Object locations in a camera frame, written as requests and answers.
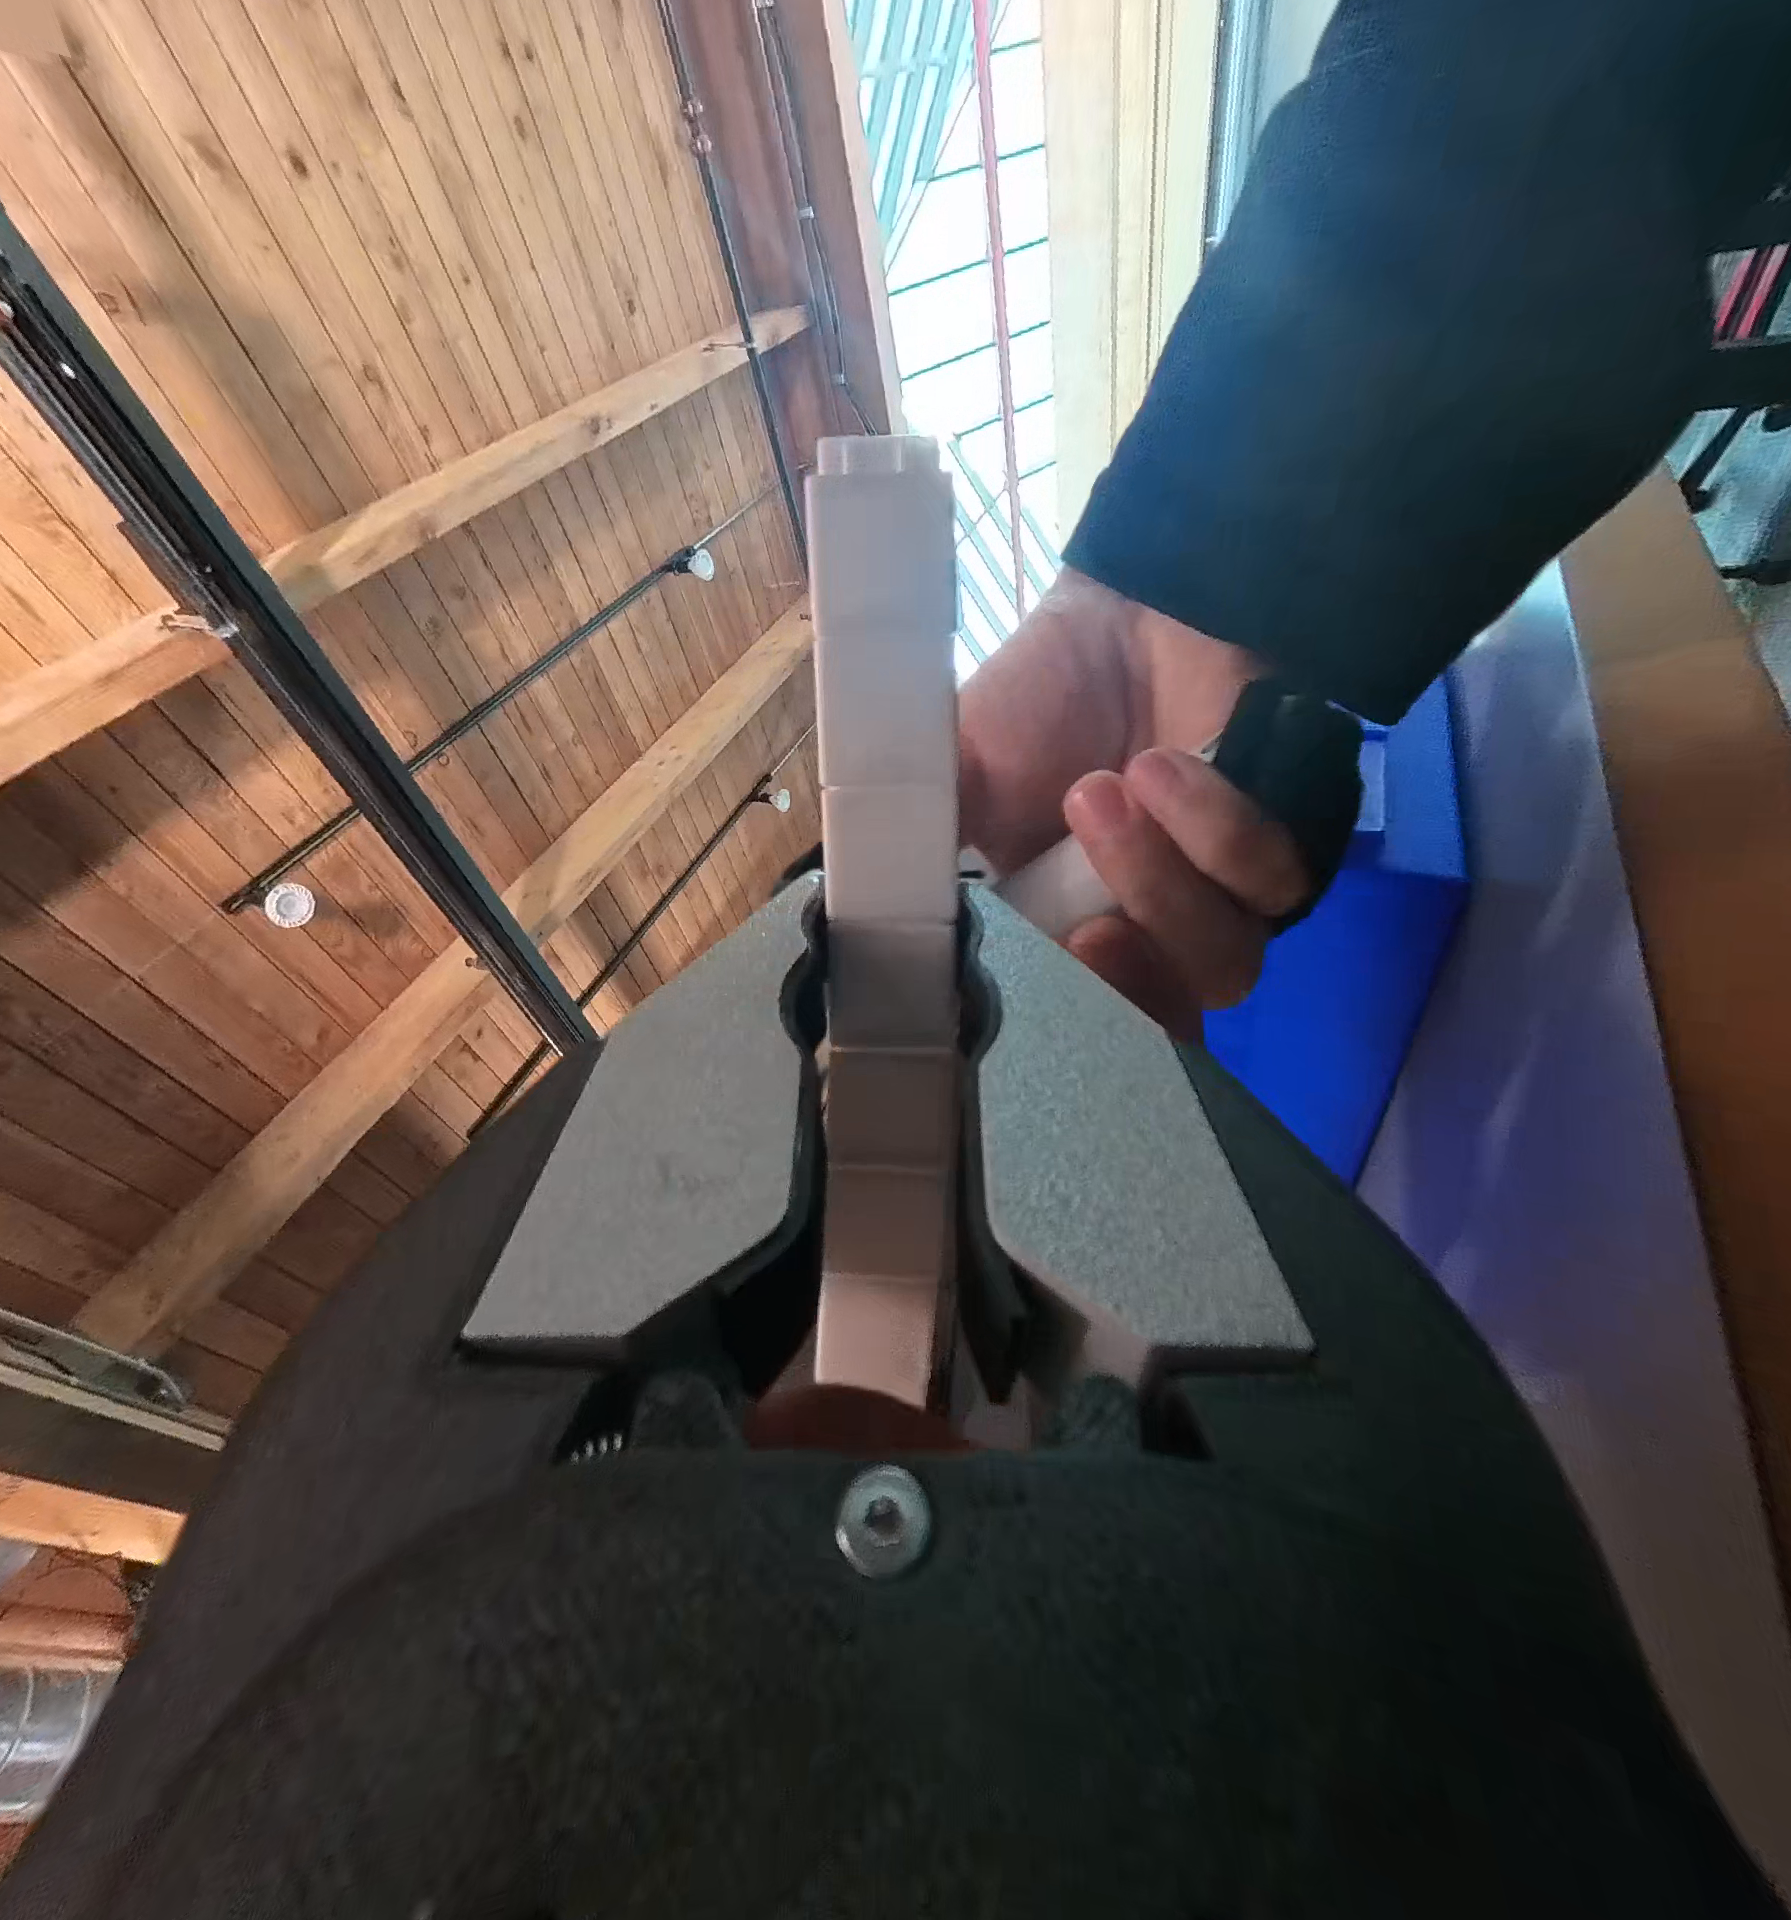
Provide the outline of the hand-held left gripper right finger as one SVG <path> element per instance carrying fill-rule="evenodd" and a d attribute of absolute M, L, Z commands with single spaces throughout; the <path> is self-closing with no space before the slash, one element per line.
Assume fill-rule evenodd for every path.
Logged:
<path fill-rule="evenodd" d="M 1196 1062 L 972 880 L 957 989 L 957 1337 L 982 1400 L 1306 1370 Z"/>

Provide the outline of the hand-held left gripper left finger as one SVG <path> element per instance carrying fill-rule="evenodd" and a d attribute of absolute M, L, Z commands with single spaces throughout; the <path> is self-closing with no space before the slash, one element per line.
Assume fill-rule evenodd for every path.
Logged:
<path fill-rule="evenodd" d="M 818 1290 L 822 905 L 792 879 L 602 1044 L 461 1330 L 472 1356 L 782 1376 Z"/>

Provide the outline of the blue plastic bin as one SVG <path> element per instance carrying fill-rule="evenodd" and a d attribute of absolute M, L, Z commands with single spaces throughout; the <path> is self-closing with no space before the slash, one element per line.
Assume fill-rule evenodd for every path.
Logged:
<path fill-rule="evenodd" d="M 1205 1050 L 1325 1167 L 1357 1183 L 1469 900 L 1457 725 L 1439 679 L 1366 727 L 1364 804 L 1339 874 L 1267 949 Z"/>

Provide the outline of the white foam block strip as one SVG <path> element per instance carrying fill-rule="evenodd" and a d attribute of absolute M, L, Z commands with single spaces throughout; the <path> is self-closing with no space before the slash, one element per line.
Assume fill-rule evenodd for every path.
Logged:
<path fill-rule="evenodd" d="M 932 1405 L 953 1263 L 953 489 L 933 440 L 826 438 L 807 480 L 826 973 L 816 1382 Z"/>

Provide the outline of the person's right forearm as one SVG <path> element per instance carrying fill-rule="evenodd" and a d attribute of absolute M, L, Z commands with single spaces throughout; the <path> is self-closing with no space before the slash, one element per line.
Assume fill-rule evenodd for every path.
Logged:
<path fill-rule="evenodd" d="M 1399 719 L 1696 411 L 1791 3 L 1339 4 L 1065 561 Z"/>

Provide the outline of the person's right hand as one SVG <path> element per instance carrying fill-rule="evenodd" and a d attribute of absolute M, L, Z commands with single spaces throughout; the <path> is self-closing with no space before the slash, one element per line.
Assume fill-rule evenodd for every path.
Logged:
<path fill-rule="evenodd" d="M 962 843 L 1009 876 L 1076 838 L 1115 909 L 1068 949 L 1184 1044 L 1313 893 L 1288 830 L 1197 752 L 1266 673 L 1065 569 L 960 691 Z"/>

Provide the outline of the dark steel beam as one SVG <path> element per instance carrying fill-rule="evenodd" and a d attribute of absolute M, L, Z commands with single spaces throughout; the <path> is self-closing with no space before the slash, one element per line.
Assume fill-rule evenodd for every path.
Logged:
<path fill-rule="evenodd" d="M 0 1308 L 0 1388 L 68 1412 L 221 1452 L 232 1423 L 158 1361 Z"/>

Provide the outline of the red ceiling pipe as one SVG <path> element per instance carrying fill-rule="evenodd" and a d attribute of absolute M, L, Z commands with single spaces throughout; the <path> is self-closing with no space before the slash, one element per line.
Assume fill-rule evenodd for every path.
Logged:
<path fill-rule="evenodd" d="M 1000 420 L 1004 435 L 1004 504 L 1008 509 L 1012 598 L 1019 617 L 1029 615 L 1029 536 L 1021 501 L 1021 464 L 1017 449 L 1017 405 L 1014 388 L 1008 236 L 1001 195 L 1001 144 L 996 99 L 996 13 L 990 3 L 972 3 L 975 96 L 979 111 L 979 165 L 982 180 L 985 250 L 993 306 Z"/>

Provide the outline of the black ceiling rail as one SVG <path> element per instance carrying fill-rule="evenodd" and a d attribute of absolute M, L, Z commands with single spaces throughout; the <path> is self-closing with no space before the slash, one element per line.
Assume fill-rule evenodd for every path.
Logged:
<path fill-rule="evenodd" d="M 0 204 L 0 372 L 116 509 L 182 612 L 228 644 L 356 813 L 565 1053 L 596 1036 L 535 939 L 216 507 Z"/>

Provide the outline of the silver ventilation duct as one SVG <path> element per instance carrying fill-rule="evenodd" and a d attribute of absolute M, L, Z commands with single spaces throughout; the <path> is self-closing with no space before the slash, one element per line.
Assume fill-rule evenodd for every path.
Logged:
<path fill-rule="evenodd" d="M 0 1539 L 0 1823 L 34 1821 L 131 1651 L 123 1566 Z"/>

